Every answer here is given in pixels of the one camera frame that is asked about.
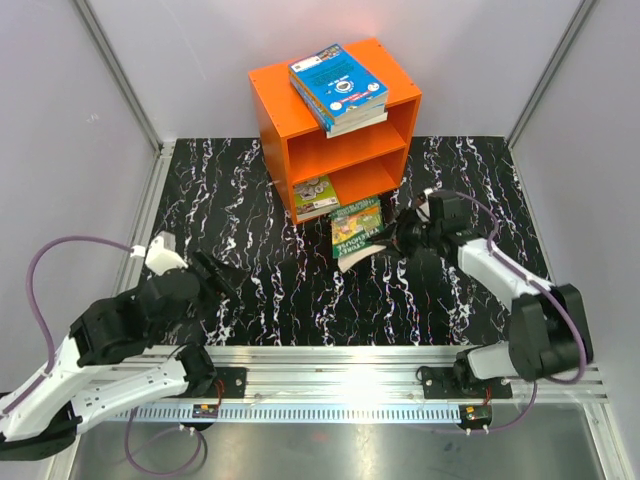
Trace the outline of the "blue back-cover book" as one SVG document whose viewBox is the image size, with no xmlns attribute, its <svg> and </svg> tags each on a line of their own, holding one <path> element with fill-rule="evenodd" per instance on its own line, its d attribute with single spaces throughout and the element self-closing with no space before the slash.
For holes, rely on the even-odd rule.
<svg viewBox="0 0 640 480">
<path fill-rule="evenodd" d="M 389 96 L 388 87 L 339 44 L 290 63 L 288 73 L 333 124 L 352 111 L 384 106 Z"/>
</svg>

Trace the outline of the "blue 26-Storey Treehouse book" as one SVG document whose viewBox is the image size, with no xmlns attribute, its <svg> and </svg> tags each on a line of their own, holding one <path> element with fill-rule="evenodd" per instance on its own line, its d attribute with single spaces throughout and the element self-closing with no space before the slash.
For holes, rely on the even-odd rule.
<svg viewBox="0 0 640 480">
<path fill-rule="evenodd" d="M 334 127 L 353 125 L 386 111 L 389 90 L 377 81 L 362 88 L 362 82 L 339 80 L 321 93 L 293 76 L 289 80 L 326 133 Z"/>
</svg>

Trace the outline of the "green 65-Storey Treehouse book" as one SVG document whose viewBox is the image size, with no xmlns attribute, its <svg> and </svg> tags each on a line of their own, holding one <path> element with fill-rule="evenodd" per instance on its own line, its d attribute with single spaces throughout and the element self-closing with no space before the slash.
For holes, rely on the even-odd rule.
<svg viewBox="0 0 640 480">
<path fill-rule="evenodd" d="M 314 177 L 293 187 L 295 222 L 302 223 L 325 215 L 341 204 L 328 175 Z"/>
</svg>

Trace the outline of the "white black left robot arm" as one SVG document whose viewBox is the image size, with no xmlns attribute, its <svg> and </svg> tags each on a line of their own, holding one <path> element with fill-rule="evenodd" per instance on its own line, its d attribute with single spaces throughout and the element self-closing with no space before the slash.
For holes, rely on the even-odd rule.
<svg viewBox="0 0 640 480">
<path fill-rule="evenodd" d="M 167 397 L 198 398 L 225 388 L 203 345 L 189 342 L 159 365 L 94 387 L 95 377 L 158 345 L 191 310 L 238 302 L 245 271 L 203 251 L 115 297 L 94 302 L 70 327 L 53 363 L 1 397 L 1 458 L 39 461 L 103 421 Z"/>
</svg>

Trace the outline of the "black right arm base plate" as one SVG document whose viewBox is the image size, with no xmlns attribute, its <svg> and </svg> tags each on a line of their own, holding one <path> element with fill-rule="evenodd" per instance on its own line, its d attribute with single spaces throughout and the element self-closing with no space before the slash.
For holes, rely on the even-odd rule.
<svg viewBox="0 0 640 480">
<path fill-rule="evenodd" d="M 423 389 L 425 399 L 511 399 L 512 388 L 500 378 L 482 380 L 479 383 L 463 385 L 454 376 L 452 367 L 420 366 L 416 370 L 416 379 Z"/>
</svg>

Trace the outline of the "dark green book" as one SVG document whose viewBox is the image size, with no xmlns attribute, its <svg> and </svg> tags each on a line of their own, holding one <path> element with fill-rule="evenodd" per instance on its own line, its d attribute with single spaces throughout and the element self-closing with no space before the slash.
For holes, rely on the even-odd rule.
<svg viewBox="0 0 640 480">
<path fill-rule="evenodd" d="M 369 197 L 334 210 L 330 215 L 331 245 L 338 269 L 345 273 L 361 260 L 385 249 L 369 241 L 384 230 L 378 197 Z"/>
</svg>

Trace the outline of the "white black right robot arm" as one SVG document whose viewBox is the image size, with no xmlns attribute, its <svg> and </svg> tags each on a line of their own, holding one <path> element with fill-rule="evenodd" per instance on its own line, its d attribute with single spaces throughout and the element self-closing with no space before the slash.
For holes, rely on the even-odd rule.
<svg viewBox="0 0 640 480">
<path fill-rule="evenodd" d="M 401 258 L 430 250 L 480 283 L 508 311 L 506 341 L 457 355 L 452 376 L 458 393 L 475 397 L 490 381 L 510 377 L 577 384 L 594 356 L 580 291 L 545 280 L 509 258 L 494 240 L 496 229 L 484 236 L 472 228 L 462 207 L 467 198 L 426 189 L 367 242 Z"/>
</svg>

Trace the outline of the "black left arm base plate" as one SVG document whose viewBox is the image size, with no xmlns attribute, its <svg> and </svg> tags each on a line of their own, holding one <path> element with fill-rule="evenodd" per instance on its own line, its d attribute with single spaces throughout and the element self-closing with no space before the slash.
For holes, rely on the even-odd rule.
<svg viewBox="0 0 640 480">
<path fill-rule="evenodd" d="M 248 369 L 245 367 L 216 367 L 216 379 L 202 398 L 217 398 L 217 385 L 222 384 L 223 399 L 243 399 L 247 386 Z"/>
</svg>

